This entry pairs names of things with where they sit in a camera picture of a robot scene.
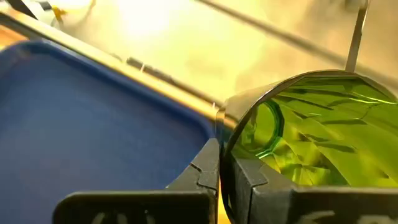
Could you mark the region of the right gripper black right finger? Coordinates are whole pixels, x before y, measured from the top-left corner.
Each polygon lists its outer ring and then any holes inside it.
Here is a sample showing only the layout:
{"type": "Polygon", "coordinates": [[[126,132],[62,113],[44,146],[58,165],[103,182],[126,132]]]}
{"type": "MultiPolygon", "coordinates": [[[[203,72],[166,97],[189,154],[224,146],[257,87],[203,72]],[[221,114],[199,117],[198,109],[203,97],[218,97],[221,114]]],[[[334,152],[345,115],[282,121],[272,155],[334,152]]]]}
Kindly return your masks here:
{"type": "Polygon", "coordinates": [[[398,224],[398,189],[304,186],[258,159],[233,156],[240,224],[398,224]]]}

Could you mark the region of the green translucent plastic cup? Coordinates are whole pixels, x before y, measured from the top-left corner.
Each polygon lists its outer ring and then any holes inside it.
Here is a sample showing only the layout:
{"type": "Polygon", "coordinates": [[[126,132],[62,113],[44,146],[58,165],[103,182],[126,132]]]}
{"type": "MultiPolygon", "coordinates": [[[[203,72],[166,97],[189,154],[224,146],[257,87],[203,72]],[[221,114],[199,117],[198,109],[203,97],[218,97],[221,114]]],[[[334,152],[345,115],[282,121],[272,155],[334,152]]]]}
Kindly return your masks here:
{"type": "Polygon", "coordinates": [[[303,73],[226,100],[216,120],[221,196],[233,212],[233,156],[297,185],[398,189],[398,97],[345,70],[303,73]]]}

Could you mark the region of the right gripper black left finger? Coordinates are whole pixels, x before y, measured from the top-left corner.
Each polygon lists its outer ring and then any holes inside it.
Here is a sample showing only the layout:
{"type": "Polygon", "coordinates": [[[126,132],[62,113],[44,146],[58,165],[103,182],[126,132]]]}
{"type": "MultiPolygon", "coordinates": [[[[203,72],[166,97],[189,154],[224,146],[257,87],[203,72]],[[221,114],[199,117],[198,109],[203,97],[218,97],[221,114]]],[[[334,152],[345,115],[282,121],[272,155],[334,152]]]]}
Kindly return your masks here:
{"type": "Polygon", "coordinates": [[[210,138],[163,190],[72,193],[55,207],[52,224],[216,224],[219,154],[210,138]]]}

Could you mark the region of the blue plastic tray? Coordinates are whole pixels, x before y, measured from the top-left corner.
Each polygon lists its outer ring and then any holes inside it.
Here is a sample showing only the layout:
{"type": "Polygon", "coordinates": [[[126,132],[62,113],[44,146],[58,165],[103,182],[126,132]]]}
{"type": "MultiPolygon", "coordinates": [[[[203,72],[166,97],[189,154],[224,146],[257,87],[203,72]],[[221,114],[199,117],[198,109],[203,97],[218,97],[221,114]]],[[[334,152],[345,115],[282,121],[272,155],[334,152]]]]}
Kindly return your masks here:
{"type": "Polygon", "coordinates": [[[0,50],[0,224],[52,224],[75,192],[163,190],[210,138],[207,117],[61,46],[0,50]]]}

